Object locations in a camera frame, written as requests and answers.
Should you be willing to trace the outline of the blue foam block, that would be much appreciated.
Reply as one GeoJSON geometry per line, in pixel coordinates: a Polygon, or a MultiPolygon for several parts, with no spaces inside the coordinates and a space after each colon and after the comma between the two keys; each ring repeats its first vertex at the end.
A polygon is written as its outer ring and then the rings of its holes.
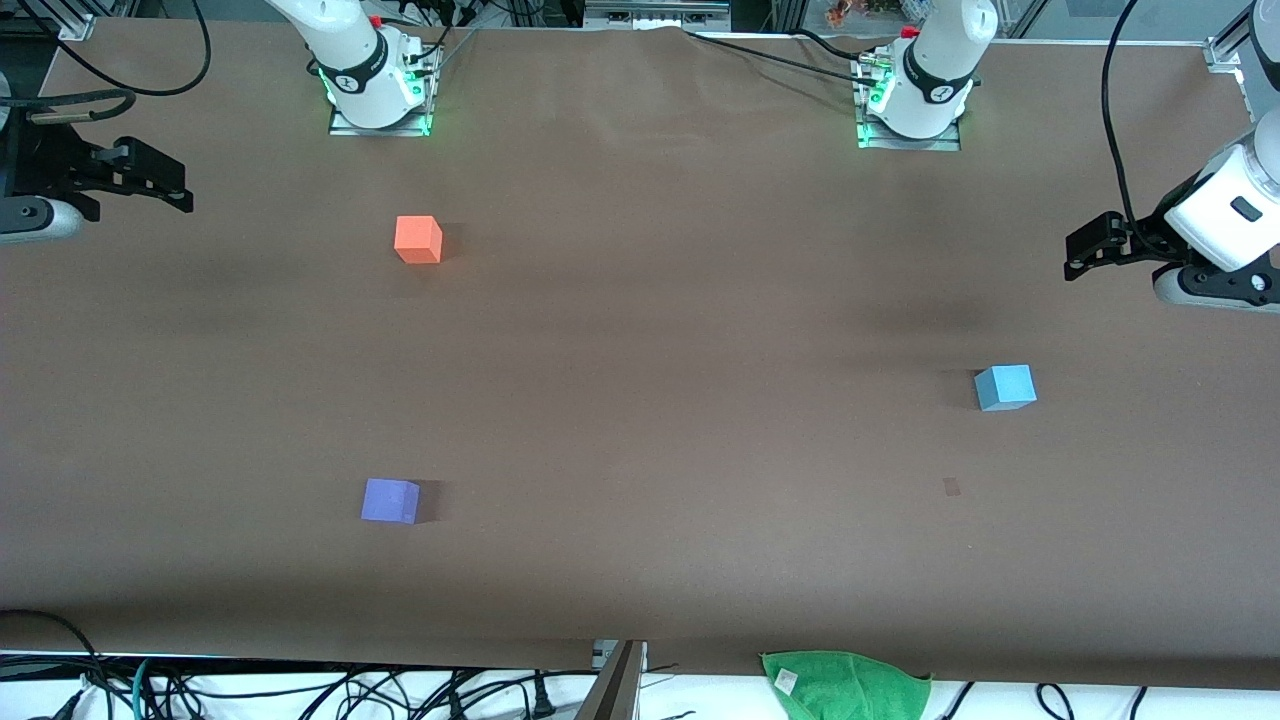
{"type": "Polygon", "coordinates": [[[978,406],[983,413],[1025,407],[1038,400],[1034,378],[1027,364],[993,365],[974,378],[978,406]]]}

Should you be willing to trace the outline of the orange foam block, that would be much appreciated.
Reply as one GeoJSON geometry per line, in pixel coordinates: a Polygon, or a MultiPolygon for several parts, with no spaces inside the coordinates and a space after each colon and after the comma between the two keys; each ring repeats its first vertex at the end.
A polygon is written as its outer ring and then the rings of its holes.
{"type": "Polygon", "coordinates": [[[430,215],[397,217],[393,249],[404,264],[439,264],[443,259],[443,229],[430,215]]]}

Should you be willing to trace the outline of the purple foam block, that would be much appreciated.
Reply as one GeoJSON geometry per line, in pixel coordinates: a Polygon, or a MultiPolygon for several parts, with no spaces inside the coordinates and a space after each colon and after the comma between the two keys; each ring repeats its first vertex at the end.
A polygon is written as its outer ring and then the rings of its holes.
{"type": "Polygon", "coordinates": [[[369,478],[364,488],[360,519],[413,525],[417,521],[420,493],[420,486],[412,480],[369,478]]]}

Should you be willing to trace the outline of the silver equipment box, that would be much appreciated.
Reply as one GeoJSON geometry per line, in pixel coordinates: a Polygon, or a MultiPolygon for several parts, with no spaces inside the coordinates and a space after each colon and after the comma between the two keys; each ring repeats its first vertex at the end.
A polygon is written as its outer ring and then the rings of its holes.
{"type": "Polygon", "coordinates": [[[731,32],[730,0],[584,0],[585,29],[682,29],[731,32]]]}

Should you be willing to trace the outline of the brown table cover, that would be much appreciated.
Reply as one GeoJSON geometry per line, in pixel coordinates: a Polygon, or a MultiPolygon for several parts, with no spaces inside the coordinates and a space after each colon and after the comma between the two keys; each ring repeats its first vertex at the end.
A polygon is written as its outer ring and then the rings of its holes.
{"type": "Polygon", "coordinates": [[[995,45],[961,150],[910,152],[677,29],[477,32],[426,138],[330,136],[289,26],[211,33],[84,128],[195,210],[0,246],[0,607],[105,652],[1280,688],[1280,316],[1062,279],[1117,204],[1100,45],[995,45]],[[983,413],[1014,364],[1038,400],[983,413]]]}

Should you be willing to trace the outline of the green cloth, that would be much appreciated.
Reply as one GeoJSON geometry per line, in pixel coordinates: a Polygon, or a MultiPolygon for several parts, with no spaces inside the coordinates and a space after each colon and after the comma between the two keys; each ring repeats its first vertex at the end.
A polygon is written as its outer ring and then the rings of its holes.
{"type": "Polygon", "coordinates": [[[932,676],[845,651],[760,656],[787,720],[922,720],[932,676]]]}

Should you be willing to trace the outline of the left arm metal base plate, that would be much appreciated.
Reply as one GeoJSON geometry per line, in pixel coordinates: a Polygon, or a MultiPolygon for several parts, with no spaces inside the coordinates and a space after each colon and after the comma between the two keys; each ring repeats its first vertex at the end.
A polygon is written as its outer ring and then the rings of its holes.
{"type": "Polygon", "coordinates": [[[881,99],[892,79],[890,59],[883,53],[860,53],[850,60],[850,70],[860,79],[873,79],[876,86],[852,85],[858,146],[904,151],[957,152],[961,150],[960,123],[955,119],[933,138],[909,138],[892,131],[882,118],[870,111],[872,101],[881,99]]]}

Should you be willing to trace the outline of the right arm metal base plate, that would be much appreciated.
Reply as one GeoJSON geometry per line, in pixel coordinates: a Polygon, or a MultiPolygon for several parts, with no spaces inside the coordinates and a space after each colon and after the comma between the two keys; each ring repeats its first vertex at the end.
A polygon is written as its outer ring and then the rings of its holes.
{"type": "Polygon", "coordinates": [[[329,135],[425,137],[431,133],[442,50],[421,38],[403,36],[387,64],[361,94],[349,76],[332,79],[321,70],[326,99],[333,105],[329,135]]]}

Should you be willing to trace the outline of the metal post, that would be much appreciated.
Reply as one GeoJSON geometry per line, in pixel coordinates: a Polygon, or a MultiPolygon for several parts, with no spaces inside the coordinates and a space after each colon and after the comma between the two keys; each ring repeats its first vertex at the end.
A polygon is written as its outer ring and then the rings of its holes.
{"type": "Polygon", "coordinates": [[[573,720],[636,720],[640,682],[646,671],[645,641],[616,641],[573,720]]]}

